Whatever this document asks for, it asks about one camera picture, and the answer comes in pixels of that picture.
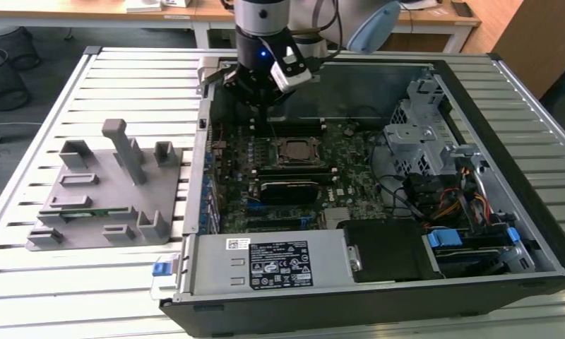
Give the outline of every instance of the blue latch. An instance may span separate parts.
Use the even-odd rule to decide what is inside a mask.
[[[522,237],[519,236],[519,233],[518,233],[518,230],[516,230],[515,227],[510,227],[507,229],[507,234],[510,235],[511,240],[512,240],[514,243],[519,242],[519,240],[522,239]]]
[[[167,275],[172,275],[172,263],[154,263],[152,276],[166,277]]]
[[[427,239],[430,240],[430,245],[432,247],[463,245],[459,231],[450,228],[443,230],[434,230],[432,233],[427,235]]]

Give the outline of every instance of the sticker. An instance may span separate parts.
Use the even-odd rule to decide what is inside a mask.
[[[175,19],[175,20],[188,20],[191,19],[190,16],[163,16],[166,19]]]
[[[254,290],[314,286],[308,242],[251,244],[250,273]]]
[[[227,249],[248,249],[251,243],[251,238],[231,238],[227,239]]]

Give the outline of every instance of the metal bracket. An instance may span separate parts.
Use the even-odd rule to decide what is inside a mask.
[[[458,157],[474,157],[482,155],[480,148],[475,144],[470,145],[447,145],[440,152],[440,158],[444,162],[444,170],[455,168],[455,158]]]
[[[348,258],[350,258],[350,267],[352,272],[359,272],[362,270],[362,260],[359,248],[356,246],[348,246]]]
[[[199,89],[198,94],[202,94],[203,87],[216,80],[224,78],[230,72],[230,64],[220,67],[220,57],[204,56],[199,59],[198,77],[199,77]]]

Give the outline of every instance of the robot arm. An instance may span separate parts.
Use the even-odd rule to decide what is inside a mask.
[[[328,55],[327,40],[367,54],[390,37],[396,0],[236,0],[239,65],[226,79],[236,99],[256,111],[280,104],[312,79]]]

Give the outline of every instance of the barcode sticker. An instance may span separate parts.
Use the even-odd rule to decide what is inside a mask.
[[[166,19],[174,19],[174,20],[190,20],[191,16],[163,16]]]

